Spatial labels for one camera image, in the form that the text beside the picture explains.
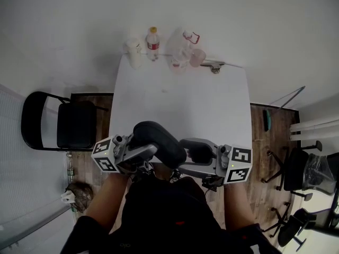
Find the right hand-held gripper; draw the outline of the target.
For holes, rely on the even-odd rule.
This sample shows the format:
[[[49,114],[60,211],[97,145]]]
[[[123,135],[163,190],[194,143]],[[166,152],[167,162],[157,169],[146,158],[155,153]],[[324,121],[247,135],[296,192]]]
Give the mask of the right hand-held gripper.
[[[190,158],[179,172],[202,180],[203,186],[223,186],[245,182],[252,169],[252,149],[216,145],[205,139],[179,141]]]

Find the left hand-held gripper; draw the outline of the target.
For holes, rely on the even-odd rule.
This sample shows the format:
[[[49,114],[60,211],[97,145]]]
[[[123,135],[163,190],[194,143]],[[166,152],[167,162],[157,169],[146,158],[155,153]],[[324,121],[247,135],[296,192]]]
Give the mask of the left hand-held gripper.
[[[154,144],[135,145],[133,134],[115,135],[97,142],[91,157],[104,173],[147,174],[157,150]]]

